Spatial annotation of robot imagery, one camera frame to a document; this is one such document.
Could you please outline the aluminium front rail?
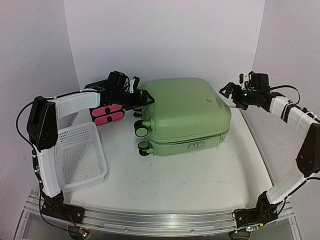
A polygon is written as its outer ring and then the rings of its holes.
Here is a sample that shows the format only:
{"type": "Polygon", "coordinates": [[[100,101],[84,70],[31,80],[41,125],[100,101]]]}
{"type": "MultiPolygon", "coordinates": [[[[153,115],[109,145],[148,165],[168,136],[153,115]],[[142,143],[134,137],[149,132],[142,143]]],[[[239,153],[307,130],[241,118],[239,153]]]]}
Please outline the aluminium front rail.
{"type": "Polygon", "coordinates": [[[62,218],[55,218],[49,215],[48,210],[47,207],[43,209],[44,217],[74,227],[148,237],[205,236],[242,229],[255,231],[268,225],[267,222],[243,223],[244,217],[236,218],[227,211],[164,214],[80,207],[62,218]]]}

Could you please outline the white perforated plastic basket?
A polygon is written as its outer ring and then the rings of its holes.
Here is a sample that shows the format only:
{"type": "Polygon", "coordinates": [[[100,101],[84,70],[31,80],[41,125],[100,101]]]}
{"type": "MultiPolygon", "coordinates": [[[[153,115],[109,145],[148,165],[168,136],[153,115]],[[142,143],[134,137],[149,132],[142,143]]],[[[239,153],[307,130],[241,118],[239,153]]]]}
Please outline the white perforated plastic basket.
{"type": "Polygon", "coordinates": [[[54,162],[63,192],[101,184],[108,166],[96,125],[87,122],[60,129],[54,146],[54,162]]]}

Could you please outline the black pink drawer organizer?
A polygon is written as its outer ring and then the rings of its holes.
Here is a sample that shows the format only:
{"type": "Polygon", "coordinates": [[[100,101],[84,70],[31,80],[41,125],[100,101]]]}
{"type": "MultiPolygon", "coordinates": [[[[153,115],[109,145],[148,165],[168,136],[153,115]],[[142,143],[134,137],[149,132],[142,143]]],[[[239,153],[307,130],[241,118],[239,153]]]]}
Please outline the black pink drawer organizer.
{"type": "Polygon", "coordinates": [[[98,105],[89,108],[91,119],[97,126],[111,123],[124,117],[125,112],[123,106],[115,103],[113,99],[113,94],[117,94],[123,86],[124,84],[119,86],[117,80],[110,79],[100,80],[85,86],[86,90],[93,89],[100,93],[98,105]]]}

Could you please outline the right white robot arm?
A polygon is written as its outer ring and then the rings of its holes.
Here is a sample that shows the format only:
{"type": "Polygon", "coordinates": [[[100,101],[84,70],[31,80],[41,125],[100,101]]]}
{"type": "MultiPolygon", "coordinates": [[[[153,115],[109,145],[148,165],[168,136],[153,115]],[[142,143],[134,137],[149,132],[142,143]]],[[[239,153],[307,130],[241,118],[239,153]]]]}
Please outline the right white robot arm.
{"type": "Polygon", "coordinates": [[[261,108],[291,131],[285,133],[279,127],[272,130],[277,133],[275,140],[283,142],[275,152],[291,157],[292,167],[263,194],[271,205],[283,202],[320,172],[320,119],[306,107],[299,106],[298,101],[279,92],[284,88],[294,89],[291,85],[271,87],[267,82],[245,80],[241,84],[230,82],[219,91],[225,98],[231,98],[236,107],[261,108]]]}

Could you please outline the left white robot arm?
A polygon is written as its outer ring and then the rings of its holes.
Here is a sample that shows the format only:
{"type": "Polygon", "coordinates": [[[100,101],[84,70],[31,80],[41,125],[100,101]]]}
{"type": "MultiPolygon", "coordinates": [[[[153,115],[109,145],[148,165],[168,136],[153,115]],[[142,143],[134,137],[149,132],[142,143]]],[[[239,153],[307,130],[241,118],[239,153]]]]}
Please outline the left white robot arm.
{"type": "Polygon", "coordinates": [[[26,125],[27,136],[22,136],[22,139],[32,148],[33,171],[41,191],[50,199],[62,193],[54,160],[60,119],[102,104],[119,104],[131,110],[154,102],[152,95],[140,87],[129,92],[111,91],[96,85],[59,96],[37,96],[27,103],[25,107],[31,109],[26,125]]]}

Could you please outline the green hard-shell suitcase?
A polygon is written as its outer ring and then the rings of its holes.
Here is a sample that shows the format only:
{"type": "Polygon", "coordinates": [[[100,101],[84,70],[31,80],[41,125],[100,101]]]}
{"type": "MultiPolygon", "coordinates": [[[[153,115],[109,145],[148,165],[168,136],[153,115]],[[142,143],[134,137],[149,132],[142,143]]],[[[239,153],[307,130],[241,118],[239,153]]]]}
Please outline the green hard-shell suitcase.
{"type": "Polygon", "coordinates": [[[142,85],[154,102],[138,107],[134,123],[139,154],[168,156],[212,148],[230,129],[232,113],[211,84],[201,78],[161,79],[142,85]]]}

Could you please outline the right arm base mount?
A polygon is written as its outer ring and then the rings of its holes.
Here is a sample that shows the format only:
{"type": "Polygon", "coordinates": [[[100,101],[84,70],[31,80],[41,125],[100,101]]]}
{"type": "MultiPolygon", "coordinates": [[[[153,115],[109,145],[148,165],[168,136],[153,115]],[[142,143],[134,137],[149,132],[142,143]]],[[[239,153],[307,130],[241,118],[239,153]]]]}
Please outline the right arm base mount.
{"type": "Polygon", "coordinates": [[[278,204],[271,204],[268,200],[260,199],[254,208],[239,208],[232,212],[238,229],[251,225],[266,224],[278,217],[278,204]]]}

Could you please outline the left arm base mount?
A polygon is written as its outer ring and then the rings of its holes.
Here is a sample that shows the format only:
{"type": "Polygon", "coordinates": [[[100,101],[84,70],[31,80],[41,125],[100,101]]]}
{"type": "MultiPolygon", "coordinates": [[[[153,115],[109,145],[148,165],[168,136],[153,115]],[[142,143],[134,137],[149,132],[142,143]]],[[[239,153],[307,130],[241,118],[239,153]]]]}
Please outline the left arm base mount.
{"type": "Polygon", "coordinates": [[[65,203],[62,203],[62,205],[58,207],[51,207],[45,202],[41,206],[41,213],[46,217],[64,220],[74,224],[82,224],[85,215],[85,209],[80,206],[65,203]]]}

